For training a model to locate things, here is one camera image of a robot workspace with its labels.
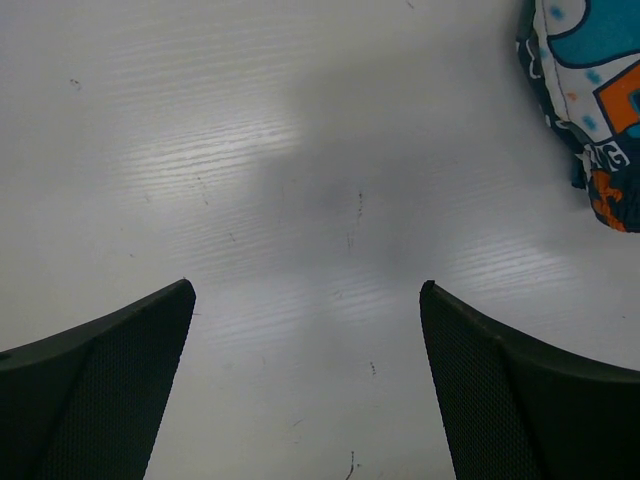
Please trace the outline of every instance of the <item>white table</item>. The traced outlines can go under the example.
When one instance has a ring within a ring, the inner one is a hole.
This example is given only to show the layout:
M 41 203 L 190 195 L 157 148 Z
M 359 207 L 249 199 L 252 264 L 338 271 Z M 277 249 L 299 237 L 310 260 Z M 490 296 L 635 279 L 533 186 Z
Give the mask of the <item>white table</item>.
M 191 279 L 153 480 L 453 478 L 430 278 L 640 367 L 640 238 L 569 186 L 513 3 L 3 1 L 0 350 Z

